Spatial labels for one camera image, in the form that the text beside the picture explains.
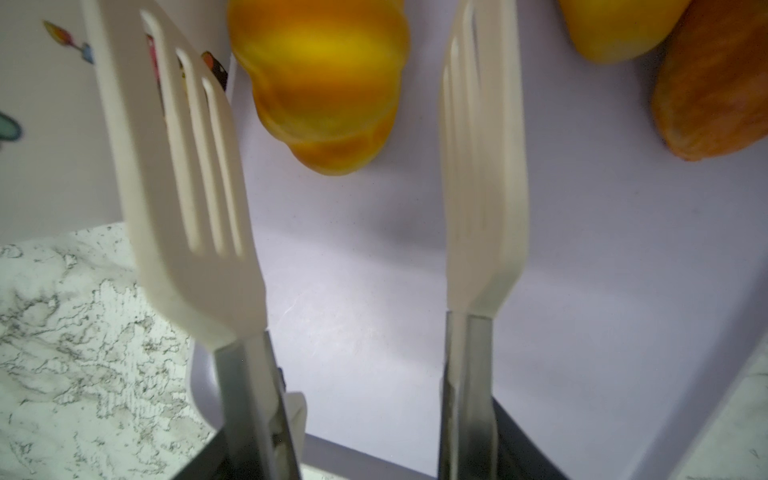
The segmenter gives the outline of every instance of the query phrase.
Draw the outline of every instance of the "slotted spatula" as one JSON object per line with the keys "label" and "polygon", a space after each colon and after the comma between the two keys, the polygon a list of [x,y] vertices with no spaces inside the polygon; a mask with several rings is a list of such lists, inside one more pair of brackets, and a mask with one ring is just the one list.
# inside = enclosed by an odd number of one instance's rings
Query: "slotted spatula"
{"label": "slotted spatula", "polygon": [[460,0],[440,95],[448,315],[439,480],[496,475],[493,318],[528,254],[514,0]]}
{"label": "slotted spatula", "polygon": [[227,98],[152,0],[82,5],[141,285],[214,353],[236,473],[300,478]]}

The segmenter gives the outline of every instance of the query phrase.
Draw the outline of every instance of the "spatula head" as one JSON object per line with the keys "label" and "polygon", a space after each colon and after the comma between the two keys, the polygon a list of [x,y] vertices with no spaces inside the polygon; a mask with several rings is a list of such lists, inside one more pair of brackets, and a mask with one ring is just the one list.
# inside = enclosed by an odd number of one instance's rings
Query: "spatula head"
{"label": "spatula head", "polygon": [[520,277],[528,252],[514,2],[459,2],[440,108],[449,309],[493,317]]}
{"label": "spatula head", "polygon": [[147,296],[209,350],[263,331],[264,282],[223,90],[152,0],[82,5]]}

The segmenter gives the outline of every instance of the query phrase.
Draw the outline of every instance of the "white marble surface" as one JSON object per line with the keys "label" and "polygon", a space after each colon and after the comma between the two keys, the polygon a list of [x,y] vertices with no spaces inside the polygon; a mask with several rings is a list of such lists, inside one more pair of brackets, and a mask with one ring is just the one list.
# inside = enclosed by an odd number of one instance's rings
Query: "white marble surface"
{"label": "white marble surface", "polygon": [[[120,224],[0,247],[0,478],[170,478],[211,435],[187,341],[147,304]],[[767,478],[768,350],[677,474]]]}

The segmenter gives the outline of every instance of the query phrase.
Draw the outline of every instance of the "decorative sticker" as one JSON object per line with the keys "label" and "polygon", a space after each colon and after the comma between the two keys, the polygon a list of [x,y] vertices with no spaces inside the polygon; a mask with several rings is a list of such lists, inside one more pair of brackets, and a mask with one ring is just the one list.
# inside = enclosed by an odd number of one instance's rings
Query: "decorative sticker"
{"label": "decorative sticker", "polygon": [[0,142],[17,141],[22,137],[22,126],[0,111]]}
{"label": "decorative sticker", "polygon": [[227,71],[224,70],[224,66],[209,51],[204,51],[201,56],[203,57],[205,64],[208,65],[208,68],[210,68],[211,73],[214,74],[214,77],[216,77],[216,79],[219,81],[219,84],[221,84],[221,87],[226,90],[227,78],[229,75]]}
{"label": "decorative sticker", "polygon": [[65,47],[72,47],[76,50],[80,51],[80,56],[85,60],[86,62],[93,64],[94,62],[94,56],[93,52],[91,51],[91,46],[87,43],[83,43],[83,45],[78,46],[76,43],[74,43],[74,39],[72,38],[72,34],[68,31],[64,30],[62,27],[59,27],[58,25],[54,25],[51,22],[44,20],[43,25],[45,25],[45,29],[48,30],[48,34],[56,40],[56,43],[59,45],[64,45]]}

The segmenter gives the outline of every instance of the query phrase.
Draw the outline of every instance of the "orange vegetable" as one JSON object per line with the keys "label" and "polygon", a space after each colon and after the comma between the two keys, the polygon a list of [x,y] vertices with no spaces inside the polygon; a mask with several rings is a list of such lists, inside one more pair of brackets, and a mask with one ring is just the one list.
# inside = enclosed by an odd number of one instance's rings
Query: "orange vegetable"
{"label": "orange vegetable", "polygon": [[230,0],[227,21],[259,118],[302,163],[343,175],[379,153],[410,48],[402,0]]}
{"label": "orange vegetable", "polygon": [[571,40],[597,63],[637,57],[670,34],[690,0],[560,0]]}
{"label": "orange vegetable", "polygon": [[768,135],[768,2],[694,0],[670,39],[651,107],[670,150],[689,161]]}

